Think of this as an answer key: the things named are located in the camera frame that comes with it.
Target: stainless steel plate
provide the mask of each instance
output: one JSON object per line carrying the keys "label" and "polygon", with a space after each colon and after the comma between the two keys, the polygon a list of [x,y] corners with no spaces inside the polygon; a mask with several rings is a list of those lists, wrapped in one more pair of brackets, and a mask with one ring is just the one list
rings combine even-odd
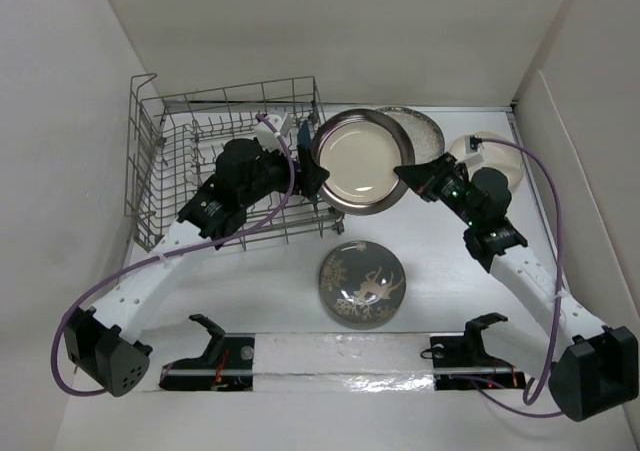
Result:
{"label": "stainless steel plate", "polygon": [[[350,109],[336,114],[326,121],[314,136],[311,146],[311,153],[316,163],[322,165],[323,150],[325,149],[325,145],[332,140],[334,133],[340,133],[341,130],[344,131],[344,127],[358,122],[372,123],[388,132],[391,138],[393,138],[393,143],[397,146],[397,151],[400,155],[400,164],[403,166],[415,164],[413,145],[403,127],[393,118],[371,109]],[[350,157],[349,165],[342,166],[340,172],[344,173],[358,169],[358,166],[362,164],[366,158],[367,155],[364,152],[354,153],[353,156]],[[320,195],[327,203],[346,214],[375,214],[394,205],[407,191],[407,186],[397,178],[392,182],[393,184],[384,196],[371,202],[358,202],[357,200],[346,199],[344,195],[341,196],[335,189],[331,188],[329,181],[323,184],[320,189]]]}
{"label": "stainless steel plate", "polygon": [[433,161],[444,154],[444,135],[440,126],[426,114],[402,106],[387,106],[376,111],[395,119],[409,135],[416,164]]}

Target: metal wire basket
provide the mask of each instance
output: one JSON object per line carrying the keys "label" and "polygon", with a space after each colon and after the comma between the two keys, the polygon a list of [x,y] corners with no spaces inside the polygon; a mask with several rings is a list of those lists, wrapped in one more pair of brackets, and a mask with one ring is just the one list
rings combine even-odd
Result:
{"label": "metal wire basket", "polygon": [[[293,118],[289,149],[297,155],[297,130],[308,120],[312,133],[324,121],[313,77],[281,79],[154,98],[141,98],[156,78],[131,78],[127,145],[125,216],[133,217],[133,238],[149,251],[160,242],[178,211],[215,171],[224,144],[252,137],[257,112],[286,111]],[[274,193],[247,210],[246,227],[280,203]],[[258,234],[228,243],[241,244],[326,230],[341,233],[344,215],[324,203],[293,196],[285,209]]]}

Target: white enclosure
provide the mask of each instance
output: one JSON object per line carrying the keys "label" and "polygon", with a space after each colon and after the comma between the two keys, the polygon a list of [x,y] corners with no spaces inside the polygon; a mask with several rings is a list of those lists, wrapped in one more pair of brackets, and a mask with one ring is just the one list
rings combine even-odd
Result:
{"label": "white enclosure", "polygon": [[[123,262],[131,226],[123,215],[129,79],[146,71],[159,73],[162,94],[313,74],[325,103],[506,106],[520,89],[516,116],[523,140],[550,165],[564,198],[572,291],[605,321],[640,335],[640,275],[634,267],[640,194],[632,167],[640,144],[634,113],[640,98],[639,3],[0,0],[0,448],[55,445],[69,399],[50,377],[51,337],[68,305]],[[542,183],[538,180],[553,222]],[[519,202],[526,201],[520,215],[533,216],[529,190],[520,191]],[[544,246],[541,222],[527,219],[526,226]],[[545,253],[549,262],[549,248]],[[188,307],[190,301],[176,299]],[[460,317],[469,313],[460,311]],[[61,363],[71,381],[71,366],[62,355]],[[211,444],[206,426],[218,411],[211,411],[206,396],[174,396],[153,393],[146,401],[138,393],[128,401],[127,415],[118,414],[124,408],[117,400],[74,401],[59,449],[88,449],[83,443],[105,444],[118,433],[122,449],[175,449],[179,443],[163,430],[171,429],[174,416],[188,413],[198,414],[193,426],[200,434],[193,445]],[[224,396],[225,402],[230,399]],[[343,409],[372,422],[370,437],[382,446],[393,434],[376,421],[372,410],[380,406],[411,416],[397,431],[404,439],[399,448],[424,449],[431,443],[470,449],[472,434],[458,432],[444,413],[434,413],[424,428],[416,418],[433,406],[450,415],[465,407],[481,416],[469,433],[481,436],[486,447],[508,445],[508,433],[527,443],[539,440],[538,447],[548,449],[584,446],[581,433],[584,439],[592,436],[594,445],[606,446],[608,437],[617,437],[631,446],[621,409],[594,418],[587,432],[581,425],[509,421],[475,395],[422,399],[292,394],[282,398],[285,411],[278,416],[277,399],[274,404],[265,395],[244,395],[219,424],[232,429],[242,416],[264,417],[265,427],[283,433],[282,420],[304,416],[304,409],[315,407],[307,416],[316,420]],[[144,428],[134,426],[149,406],[166,413],[143,420]],[[243,414],[242,406],[253,414]],[[639,402],[624,411],[637,440]],[[114,417],[113,427],[84,434],[88,441],[74,438],[69,422],[89,429],[100,413]],[[298,433],[282,440],[283,446],[305,448],[297,437],[314,428],[307,421],[300,420]],[[188,435],[185,422],[181,426]],[[339,448],[348,434],[331,435],[324,443]],[[248,439],[239,446],[249,446]]]}

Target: metal bowl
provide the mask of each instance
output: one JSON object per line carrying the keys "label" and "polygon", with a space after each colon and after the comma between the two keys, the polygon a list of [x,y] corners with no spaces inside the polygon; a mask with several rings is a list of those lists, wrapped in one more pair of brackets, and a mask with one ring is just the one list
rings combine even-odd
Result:
{"label": "metal bowl", "polygon": [[[311,155],[314,161],[320,164],[320,157],[324,145],[333,133],[337,132],[343,126],[361,121],[376,124],[389,132],[398,146],[402,166],[415,164],[413,145],[404,128],[393,118],[371,109],[350,109],[338,113],[327,120],[320,127],[311,144]],[[331,190],[327,183],[322,185],[319,194],[331,206],[346,214],[368,215],[379,213],[393,206],[400,200],[407,189],[406,184],[397,179],[391,190],[385,196],[370,203],[348,201]]]}

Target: purple cable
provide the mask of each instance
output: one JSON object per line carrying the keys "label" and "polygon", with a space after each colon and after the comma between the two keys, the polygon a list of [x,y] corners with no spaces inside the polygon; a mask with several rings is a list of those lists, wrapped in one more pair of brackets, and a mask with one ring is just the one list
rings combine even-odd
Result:
{"label": "purple cable", "polygon": [[[289,198],[293,194],[293,186],[295,184],[295,181],[294,181],[295,168],[293,165],[293,159],[291,158],[291,153],[289,152],[289,147],[287,146],[287,143],[284,141],[284,139],[282,139],[282,137],[278,134],[278,130],[264,116],[258,114],[256,115],[256,119],[266,124],[267,127],[277,136],[278,141],[280,142],[280,146],[282,146],[282,151],[285,157],[287,158],[287,162],[289,163],[289,176],[291,177],[291,179],[289,180],[289,187],[287,189],[287,192],[285,193],[284,197],[280,201],[280,204],[278,204],[278,206],[276,206],[273,211],[271,211],[267,216],[265,216],[256,224],[251,226],[249,229],[240,231],[226,238],[220,238],[220,239],[216,239],[215,241],[204,242],[202,244],[195,244],[193,246],[185,246],[184,248],[179,248],[173,251],[169,251],[168,253],[164,254],[165,257],[173,258],[175,256],[182,256],[183,254],[192,253],[194,251],[200,251],[202,249],[211,248],[213,246],[219,246],[228,241],[233,241],[234,239],[249,236],[255,233],[256,231],[258,231],[260,228],[262,228],[267,222],[271,221],[286,206],[287,201],[289,201]],[[117,271],[112,275],[107,276],[102,281],[100,281],[99,283],[91,287],[87,292],[85,292],[78,299],[76,299],[74,303],[71,305],[71,307],[67,310],[67,312],[64,313],[64,315],[62,316],[62,320],[58,325],[58,329],[56,329],[56,333],[53,337],[53,344],[51,346],[51,374],[53,375],[54,381],[62,391],[64,391],[65,393],[71,396],[78,396],[78,397],[98,396],[100,394],[104,394],[107,392],[106,389],[96,389],[94,391],[78,391],[77,389],[73,389],[70,386],[68,386],[62,379],[62,376],[60,375],[60,368],[58,367],[58,350],[60,349],[60,342],[62,341],[64,328],[69,322],[69,319],[71,319],[71,315],[73,314],[73,312],[77,308],[79,308],[84,301],[86,301],[88,298],[90,298],[95,293],[100,291],[102,288],[107,286],[109,283],[112,283],[113,281],[121,278],[125,274],[128,274],[132,271],[136,271],[140,268],[148,266],[149,264],[157,263],[159,261],[160,261],[159,256],[153,256],[147,259],[143,259],[142,261],[138,261],[135,264],[127,266],[126,268],[122,268],[120,271]]]}
{"label": "purple cable", "polygon": [[[544,174],[545,178],[549,182],[549,187],[551,188],[551,193],[553,194],[553,200],[556,205],[556,284],[555,284],[555,294],[557,295],[562,289],[562,259],[564,256],[564,244],[562,240],[562,210],[560,208],[560,197],[558,196],[558,190],[556,189],[556,185],[553,182],[553,178],[551,177],[551,173],[546,168],[546,166],[538,159],[538,157],[533,154],[528,149],[512,143],[510,141],[505,141],[502,139],[492,139],[492,138],[482,138],[481,142],[483,143],[496,143],[501,144],[503,146],[508,146],[510,148],[517,149],[521,153],[526,154],[531,159],[533,159],[536,164],[540,167],[540,170]],[[549,347],[547,348],[547,356],[544,360],[544,367],[542,368],[542,373],[540,373],[540,379],[538,380],[538,384],[533,391],[533,394],[529,396],[529,390],[535,381],[533,378],[527,384],[524,393],[522,394],[522,400],[524,404],[527,406],[531,406],[535,403],[542,391],[544,390],[545,385],[547,384],[547,380],[549,379],[549,374],[551,373],[551,364],[553,363],[553,353],[556,349],[556,341],[558,340],[558,330],[560,328],[560,314],[561,314],[561,305],[560,299],[554,300],[553,306],[553,318],[551,321],[551,331],[549,332]]]}
{"label": "purple cable", "polygon": [[511,406],[507,406],[506,404],[501,403],[496,398],[494,398],[489,393],[487,393],[484,389],[481,389],[477,384],[477,383],[487,383],[499,389],[507,389],[502,384],[496,381],[492,381],[491,379],[481,378],[479,376],[466,376],[466,375],[459,375],[459,376],[451,375],[449,377],[452,379],[464,379],[467,381],[471,381],[473,383],[473,386],[480,392],[480,394],[482,394],[482,396],[487,398],[492,403],[497,404],[502,409],[506,409],[507,411],[515,413],[519,416],[523,416],[525,418],[536,418],[536,419],[558,418],[560,416],[564,416],[564,413],[562,411],[556,411],[555,413],[548,413],[548,414],[535,414],[535,413],[528,413],[526,411],[520,411],[519,409],[515,409],[515,408],[512,408]]}

